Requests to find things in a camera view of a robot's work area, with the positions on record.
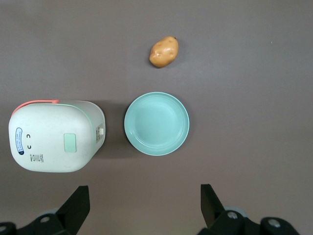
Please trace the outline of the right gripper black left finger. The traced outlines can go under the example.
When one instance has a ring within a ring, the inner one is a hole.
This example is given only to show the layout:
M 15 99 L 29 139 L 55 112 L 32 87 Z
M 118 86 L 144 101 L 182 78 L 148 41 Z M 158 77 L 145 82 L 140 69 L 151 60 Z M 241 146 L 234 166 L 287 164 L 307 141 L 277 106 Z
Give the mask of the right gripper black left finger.
M 21 235 L 76 235 L 90 212 L 89 187 L 79 186 L 55 213 L 20 228 Z

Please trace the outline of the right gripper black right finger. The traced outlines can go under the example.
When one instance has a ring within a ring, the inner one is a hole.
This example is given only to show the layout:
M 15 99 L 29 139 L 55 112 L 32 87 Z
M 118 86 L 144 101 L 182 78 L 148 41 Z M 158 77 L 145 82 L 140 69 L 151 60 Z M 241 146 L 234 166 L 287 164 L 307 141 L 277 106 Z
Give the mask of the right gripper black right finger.
M 236 210 L 226 210 L 210 184 L 201 185 L 201 212 L 206 223 L 198 235 L 258 235 L 260 225 Z

